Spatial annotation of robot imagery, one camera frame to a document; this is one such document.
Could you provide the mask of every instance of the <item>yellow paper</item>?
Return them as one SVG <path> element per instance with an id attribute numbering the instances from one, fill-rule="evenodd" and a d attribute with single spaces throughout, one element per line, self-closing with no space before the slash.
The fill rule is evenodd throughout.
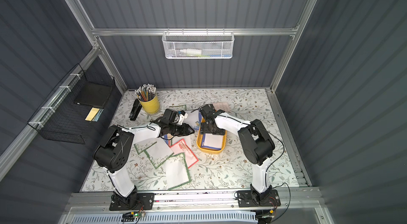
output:
<path id="1" fill-rule="evenodd" d="M 93 120 L 93 118 L 95 118 L 96 114 L 99 112 L 99 108 L 92 108 L 88 114 L 88 116 L 86 116 L 85 120 Z"/>

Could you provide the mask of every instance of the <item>yellow cup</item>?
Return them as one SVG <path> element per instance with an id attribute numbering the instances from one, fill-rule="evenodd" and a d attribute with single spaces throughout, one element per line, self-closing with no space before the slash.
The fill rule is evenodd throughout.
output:
<path id="1" fill-rule="evenodd" d="M 149 115 L 155 115 L 160 111 L 160 103 L 158 102 L 157 94 L 155 95 L 154 99 L 146 102 L 140 101 L 140 104 Z"/>

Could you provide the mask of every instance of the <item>notepad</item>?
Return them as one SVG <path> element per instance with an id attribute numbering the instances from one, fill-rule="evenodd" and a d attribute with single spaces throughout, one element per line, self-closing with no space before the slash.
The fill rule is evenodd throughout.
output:
<path id="1" fill-rule="evenodd" d="M 93 120 L 93 118 L 95 118 L 95 116 L 98 114 L 99 110 L 100 108 L 92 108 L 85 120 Z"/>
<path id="2" fill-rule="evenodd" d="M 219 151 L 222 149 L 223 136 L 213 134 L 203 134 L 201 148 Z"/>

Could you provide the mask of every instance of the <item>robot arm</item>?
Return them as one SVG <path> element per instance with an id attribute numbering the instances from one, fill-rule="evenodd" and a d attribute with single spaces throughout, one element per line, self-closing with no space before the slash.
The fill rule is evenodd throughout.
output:
<path id="1" fill-rule="evenodd" d="M 205 119 L 201 123 L 203 133 L 224 135 L 224 130 L 227 130 L 239 136 L 243 152 L 252 163 L 252 199 L 257 205 L 268 200 L 271 186 L 269 179 L 265 177 L 275 145 L 263 123 L 257 119 L 241 120 L 223 110 L 216 111 L 212 104 L 201 107 L 200 112 Z"/>
<path id="2" fill-rule="evenodd" d="M 166 109 L 163 117 L 151 122 L 131 128 L 110 126 L 105 132 L 93 158 L 103 167 L 114 186 L 114 198 L 124 203 L 121 209 L 133 209 L 137 203 L 137 189 L 129 177 L 126 162 L 129 158 L 131 146 L 143 140 L 161 137 L 166 134 L 173 136 L 187 136 L 195 131 L 188 125 L 182 124 L 187 114 Z"/>

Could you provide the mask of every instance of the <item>floral tablecloth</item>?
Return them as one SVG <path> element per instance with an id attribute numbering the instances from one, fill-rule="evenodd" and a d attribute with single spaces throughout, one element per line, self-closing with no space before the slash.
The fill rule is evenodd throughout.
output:
<path id="1" fill-rule="evenodd" d="M 244 120 L 259 119 L 266 129 L 281 139 L 280 131 L 264 89 L 239 90 L 166 90 L 158 92 L 161 111 L 151 117 L 141 110 L 135 121 L 129 120 L 129 113 L 135 100 L 133 91 L 127 91 L 112 119 L 112 125 L 131 127 L 142 125 L 164 113 L 166 108 L 186 105 L 187 109 L 198 108 L 203 104 L 227 102 L 230 105 L 230 115 Z M 199 162 L 190 169 L 192 181 L 177 189 L 226 189 L 249 188 L 252 182 L 252 166 L 242 151 L 238 136 L 227 134 L 224 151 L 218 155 L 201 152 L 196 146 L 198 131 L 191 135 L 192 151 Z M 274 140 L 276 148 L 273 158 L 282 152 L 282 145 Z M 165 165 L 155 169 L 145 152 L 137 153 L 132 147 L 127 170 L 130 179 L 139 191 L 166 190 Z M 287 152 L 269 168 L 270 181 L 273 186 L 286 182 L 289 186 L 298 186 Z M 94 161 L 81 191 L 112 191 L 113 186 L 105 171 Z"/>

